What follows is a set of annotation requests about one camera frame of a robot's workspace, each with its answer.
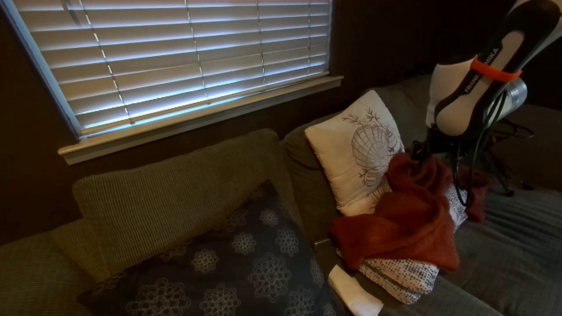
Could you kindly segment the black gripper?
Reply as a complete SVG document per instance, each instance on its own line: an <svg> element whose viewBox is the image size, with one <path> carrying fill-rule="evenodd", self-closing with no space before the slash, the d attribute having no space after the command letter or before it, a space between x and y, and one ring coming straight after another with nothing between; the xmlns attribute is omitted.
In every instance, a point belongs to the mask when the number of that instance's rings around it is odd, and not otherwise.
<svg viewBox="0 0 562 316"><path fill-rule="evenodd" d="M445 157L454 168L461 166L463 156L475 145L473 136L452 136L438 128L427 129L426 140L415 140L410 154L417 161L424 161L434 154Z"/></svg>

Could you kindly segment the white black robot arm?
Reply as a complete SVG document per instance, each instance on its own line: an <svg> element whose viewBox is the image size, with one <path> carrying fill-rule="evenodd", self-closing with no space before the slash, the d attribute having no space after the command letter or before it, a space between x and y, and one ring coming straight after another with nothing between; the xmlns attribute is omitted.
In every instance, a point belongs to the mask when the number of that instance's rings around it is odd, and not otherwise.
<svg viewBox="0 0 562 316"><path fill-rule="evenodd" d="M517 0L484 49L438 63L429 87L427 138L412 154L478 152L496 121L524 105L524 66L561 36L561 0Z"/></svg>

